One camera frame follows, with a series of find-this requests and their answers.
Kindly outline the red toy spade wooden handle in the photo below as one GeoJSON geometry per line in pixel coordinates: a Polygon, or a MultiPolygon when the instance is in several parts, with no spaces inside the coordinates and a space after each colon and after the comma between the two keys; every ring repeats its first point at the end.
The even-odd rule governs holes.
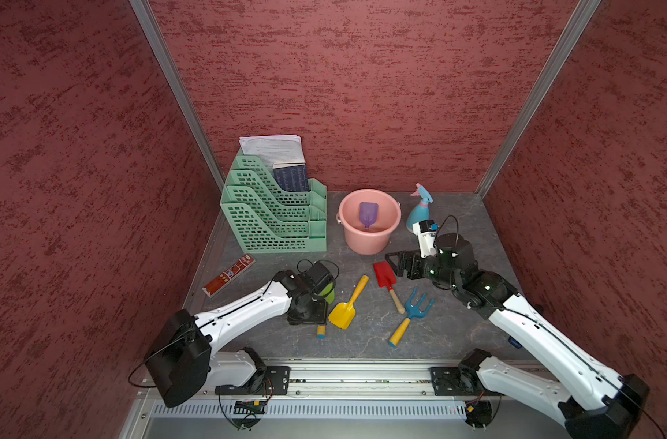
{"type": "Polygon", "coordinates": [[[392,267],[387,262],[380,262],[374,263],[373,268],[376,274],[377,282],[379,283],[379,287],[386,288],[388,290],[397,311],[399,314],[404,314],[405,307],[402,305],[394,289],[394,285],[397,283],[397,276],[395,275],[392,267]]]}

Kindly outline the green toy trowel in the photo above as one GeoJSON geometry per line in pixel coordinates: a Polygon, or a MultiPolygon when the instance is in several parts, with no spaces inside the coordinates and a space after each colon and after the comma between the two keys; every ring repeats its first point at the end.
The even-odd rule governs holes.
{"type": "MultiPolygon", "coordinates": [[[[317,296],[326,301],[327,305],[331,305],[335,301],[335,280],[331,281],[329,285],[322,290],[317,296]]],[[[326,323],[317,327],[317,338],[324,339],[326,337],[326,323]]]]}

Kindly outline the yellow toy scoop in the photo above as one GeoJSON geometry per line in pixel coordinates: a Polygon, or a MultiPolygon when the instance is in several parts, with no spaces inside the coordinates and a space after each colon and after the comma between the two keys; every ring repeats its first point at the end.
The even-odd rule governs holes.
{"type": "Polygon", "coordinates": [[[368,282],[369,282],[369,277],[364,274],[360,278],[357,287],[355,288],[355,292],[353,293],[353,296],[351,296],[350,301],[337,304],[336,307],[333,309],[333,311],[329,314],[329,321],[335,327],[339,327],[339,329],[349,328],[349,326],[351,325],[352,321],[355,318],[355,315],[357,314],[357,312],[355,312],[355,307],[354,307],[355,302],[357,301],[357,298],[359,298],[359,296],[364,291],[368,282]]]}

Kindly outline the blue toy rake yellow handle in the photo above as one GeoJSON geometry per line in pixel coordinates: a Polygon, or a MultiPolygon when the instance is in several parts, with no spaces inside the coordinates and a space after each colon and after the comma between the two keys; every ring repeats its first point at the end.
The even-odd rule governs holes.
{"type": "Polygon", "coordinates": [[[418,294],[419,288],[415,287],[404,305],[404,309],[407,313],[405,318],[388,339],[388,345],[391,347],[397,347],[397,345],[399,345],[399,342],[405,335],[412,320],[425,318],[432,309],[434,300],[428,300],[426,293],[421,296],[418,296],[418,294]]]}

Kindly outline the teal pink spray bottle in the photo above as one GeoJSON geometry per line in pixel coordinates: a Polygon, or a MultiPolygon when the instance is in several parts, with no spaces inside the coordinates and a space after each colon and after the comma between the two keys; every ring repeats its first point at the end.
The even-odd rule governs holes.
{"type": "Polygon", "coordinates": [[[411,196],[420,197],[421,200],[408,215],[406,228],[409,232],[413,232],[414,224],[430,219],[430,205],[433,203],[432,194],[421,183],[416,184],[416,190],[411,196]]]}

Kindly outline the purple toy shovel pink handle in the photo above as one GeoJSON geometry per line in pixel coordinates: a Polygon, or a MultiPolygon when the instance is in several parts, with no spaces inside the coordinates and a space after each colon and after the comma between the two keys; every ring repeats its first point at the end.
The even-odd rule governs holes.
{"type": "Polygon", "coordinates": [[[374,202],[361,202],[359,204],[359,221],[366,230],[369,230],[379,217],[379,205],[374,202]]]}

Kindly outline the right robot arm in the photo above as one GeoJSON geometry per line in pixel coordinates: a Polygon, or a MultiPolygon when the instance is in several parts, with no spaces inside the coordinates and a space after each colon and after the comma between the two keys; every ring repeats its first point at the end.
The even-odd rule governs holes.
{"type": "Polygon", "coordinates": [[[551,374],[547,380],[475,349],[448,382],[466,393],[500,393],[543,413],[572,438],[626,438],[645,415],[648,384],[621,375],[553,327],[501,275],[479,267],[472,244],[444,234],[434,254],[392,252],[385,259],[395,276],[428,279],[466,308],[502,329],[551,374]]]}

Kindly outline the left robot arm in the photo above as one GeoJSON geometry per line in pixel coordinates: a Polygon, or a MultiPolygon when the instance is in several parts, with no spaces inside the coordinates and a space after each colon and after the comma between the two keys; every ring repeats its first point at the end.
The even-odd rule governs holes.
{"type": "Polygon", "coordinates": [[[224,352],[223,347],[280,316],[293,327],[324,325],[340,274],[339,269],[329,270],[332,265],[320,260],[303,272],[280,271],[263,287],[223,307],[196,315],[186,309],[175,312],[134,369],[145,368],[152,383],[134,382],[131,372],[128,384],[156,389],[168,408],[187,402],[205,384],[258,393],[267,378],[260,356],[251,348],[224,352]]]}

